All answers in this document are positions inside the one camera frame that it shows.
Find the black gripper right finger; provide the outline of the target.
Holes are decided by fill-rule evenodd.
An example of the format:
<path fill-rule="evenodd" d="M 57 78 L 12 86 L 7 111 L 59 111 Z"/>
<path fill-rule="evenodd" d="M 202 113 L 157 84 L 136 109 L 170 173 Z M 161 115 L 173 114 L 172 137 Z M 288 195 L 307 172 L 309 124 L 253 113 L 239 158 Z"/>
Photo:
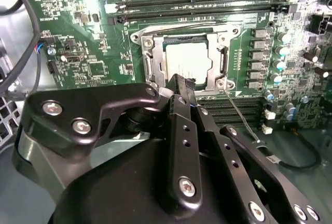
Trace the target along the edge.
<path fill-rule="evenodd" d="M 230 183 L 228 204 L 233 223 L 323 223 L 323 216 L 249 140 L 233 126 L 218 128 L 211 114 L 198 105 L 195 84 L 185 79 L 194 119 L 204 144 L 223 165 Z"/>

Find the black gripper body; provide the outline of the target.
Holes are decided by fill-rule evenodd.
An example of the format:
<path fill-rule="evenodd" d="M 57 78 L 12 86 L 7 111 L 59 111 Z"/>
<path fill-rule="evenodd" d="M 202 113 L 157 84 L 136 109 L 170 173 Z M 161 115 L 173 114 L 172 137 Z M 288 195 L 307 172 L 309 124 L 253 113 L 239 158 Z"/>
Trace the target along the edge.
<path fill-rule="evenodd" d="M 144 141 L 74 180 L 62 193 L 53 223 L 241 223 L 227 182 L 199 156 L 198 146 Z M 201 180 L 202 203 L 177 205 L 179 179 Z"/>

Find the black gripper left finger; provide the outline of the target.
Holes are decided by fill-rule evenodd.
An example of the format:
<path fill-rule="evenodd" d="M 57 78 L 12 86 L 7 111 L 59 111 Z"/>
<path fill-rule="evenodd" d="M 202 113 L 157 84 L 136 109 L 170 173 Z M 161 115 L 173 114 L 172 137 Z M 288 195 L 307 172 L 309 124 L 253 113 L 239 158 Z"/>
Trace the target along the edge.
<path fill-rule="evenodd" d="M 196 143 L 199 151 L 192 108 L 185 78 L 177 74 L 160 90 L 132 83 L 34 93 L 21 115 L 17 170 L 45 188 L 57 206 L 65 189 L 92 170 L 92 150 L 123 136 L 148 132 L 152 139 Z M 178 183 L 183 195 L 176 204 L 199 207 L 201 180 L 183 176 Z"/>

